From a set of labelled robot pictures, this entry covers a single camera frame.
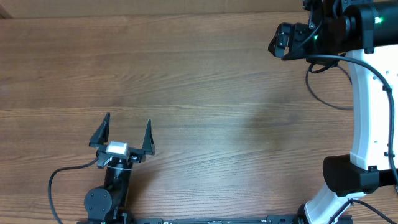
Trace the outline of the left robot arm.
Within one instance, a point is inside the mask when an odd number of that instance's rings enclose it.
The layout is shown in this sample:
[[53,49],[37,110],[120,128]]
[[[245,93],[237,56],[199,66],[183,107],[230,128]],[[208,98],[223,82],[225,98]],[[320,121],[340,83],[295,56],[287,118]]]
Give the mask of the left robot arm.
[[88,214],[85,223],[131,223],[131,212],[124,210],[129,192],[132,167],[155,154],[151,121],[147,122],[142,147],[130,147],[126,142],[108,141],[110,114],[107,113],[89,141],[96,149],[96,166],[106,169],[103,185],[85,195]]

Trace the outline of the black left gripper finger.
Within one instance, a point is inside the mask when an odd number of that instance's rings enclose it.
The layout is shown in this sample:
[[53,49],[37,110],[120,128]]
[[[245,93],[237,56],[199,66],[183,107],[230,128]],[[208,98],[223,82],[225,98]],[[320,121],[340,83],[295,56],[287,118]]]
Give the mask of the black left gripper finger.
[[110,112],[107,112],[99,128],[94,132],[89,141],[89,147],[104,145],[109,138]]
[[155,155],[155,144],[153,140],[152,123],[150,119],[147,122],[146,132],[142,143],[142,150],[144,151],[145,154],[152,156]]

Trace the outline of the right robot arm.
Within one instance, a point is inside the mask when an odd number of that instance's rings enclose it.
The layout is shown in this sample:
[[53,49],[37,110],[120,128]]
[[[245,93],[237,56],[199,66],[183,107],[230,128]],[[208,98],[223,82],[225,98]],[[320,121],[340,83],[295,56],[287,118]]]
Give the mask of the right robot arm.
[[397,2],[308,0],[306,24],[281,23],[269,52],[304,59],[308,73],[344,61],[353,88],[349,154],[323,161],[325,183],[295,215],[268,223],[351,223],[345,210],[380,187],[397,185]]

